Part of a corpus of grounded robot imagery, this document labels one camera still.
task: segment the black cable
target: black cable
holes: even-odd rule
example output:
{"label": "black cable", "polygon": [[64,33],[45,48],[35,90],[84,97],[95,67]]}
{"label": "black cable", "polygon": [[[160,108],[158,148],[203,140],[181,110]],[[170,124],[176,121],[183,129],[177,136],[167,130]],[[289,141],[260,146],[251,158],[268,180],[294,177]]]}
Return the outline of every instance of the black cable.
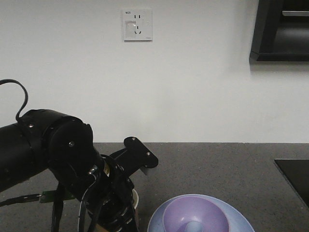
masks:
{"label": "black cable", "polygon": [[24,195],[20,197],[10,198],[3,202],[0,202],[0,207],[16,203],[36,202],[40,199],[40,196],[41,196],[40,194],[31,194],[31,195]]}
{"label": "black cable", "polygon": [[63,199],[65,195],[65,187],[58,183],[57,189],[54,195],[53,215],[52,215],[52,232],[59,231],[60,220],[63,211]]}
{"label": "black cable", "polygon": [[93,232],[95,230],[96,224],[98,222],[98,217],[100,215],[101,208],[104,204],[104,201],[105,201],[104,199],[99,200],[98,205],[96,206],[96,209],[94,211],[94,214],[92,215],[92,219],[91,219],[91,222],[90,222],[90,225],[89,225],[87,232]]}
{"label": "black cable", "polygon": [[88,198],[89,198],[92,190],[96,187],[96,185],[100,181],[100,178],[101,178],[100,171],[98,172],[97,176],[95,176],[94,174],[92,174],[92,176],[95,178],[95,180],[86,189],[86,191],[84,192],[84,195],[82,197],[82,200],[81,200],[81,205],[80,205],[79,214],[78,214],[78,228],[77,228],[78,232],[84,232],[85,215],[86,215],[86,210],[87,210],[86,204],[88,202]]}
{"label": "black cable", "polygon": [[22,106],[20,107],[19,111],[17,112],[15,119],[17,122],[20,122],[20,112],[25,108],[25,106],[28,103],[28,92],[26,90],[26,88],[18,81],[13,80],[13,79],[3,79],[0,80],[0,85],[6,84],[6,83],[15,83],[21,86],[21,88],[23,89],[24,93],[25,93],[25,100],[24,103],[22,104]]}

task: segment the cup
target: cup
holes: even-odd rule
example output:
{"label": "cup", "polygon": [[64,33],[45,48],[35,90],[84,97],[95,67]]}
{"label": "cup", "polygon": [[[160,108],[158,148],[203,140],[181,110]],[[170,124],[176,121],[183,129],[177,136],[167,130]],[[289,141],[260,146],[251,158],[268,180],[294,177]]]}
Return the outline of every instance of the cup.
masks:
{"label": "cup", "polygon": [[[139,195],[137,194],[135,189],[132,190],[132,193],[133,193],[133,207],[135,209],[135,221],[136,221],[137,226],[139,226],[139,213],[138,213],[138,210],[137,210],[137,206],[139,204]],[[96,226],[95,231],[96,232],[108,232],[106,229],[104,229],[103,227],[101,227],[98,224]]]}

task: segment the wall socket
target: wall socket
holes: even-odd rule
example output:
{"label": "wall socket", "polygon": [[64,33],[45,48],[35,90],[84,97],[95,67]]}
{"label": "wall socket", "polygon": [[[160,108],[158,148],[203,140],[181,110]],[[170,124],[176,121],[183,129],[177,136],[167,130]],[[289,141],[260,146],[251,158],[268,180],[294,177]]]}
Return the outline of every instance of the wall socket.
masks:
{"label": "wall socket", "polygon": [[127,9],[122,11],[124,41],[153,40],[152,9]]}

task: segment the black cabinet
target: black cabinet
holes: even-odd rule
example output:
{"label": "black cabinet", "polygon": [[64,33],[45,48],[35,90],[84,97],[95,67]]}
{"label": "black cabinet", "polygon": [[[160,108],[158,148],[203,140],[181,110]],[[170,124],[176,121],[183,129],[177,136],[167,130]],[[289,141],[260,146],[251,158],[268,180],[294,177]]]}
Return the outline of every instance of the black cabinet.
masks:
{"label": "black cabinet", "polygon": [[309,61],[309,0],[260,0],[250,57]]}

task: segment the cabinet handle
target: cabinet handle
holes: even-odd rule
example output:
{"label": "cabinet handle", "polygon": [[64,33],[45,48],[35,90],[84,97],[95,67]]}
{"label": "cabinet handle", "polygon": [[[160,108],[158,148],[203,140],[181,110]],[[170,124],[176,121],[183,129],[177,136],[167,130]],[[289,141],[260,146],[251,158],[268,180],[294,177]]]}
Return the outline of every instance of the cabinet handle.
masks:
{"label": "cabinet handle", "polygon": [[282,11],[283,16],[309,17],[309,11]]}

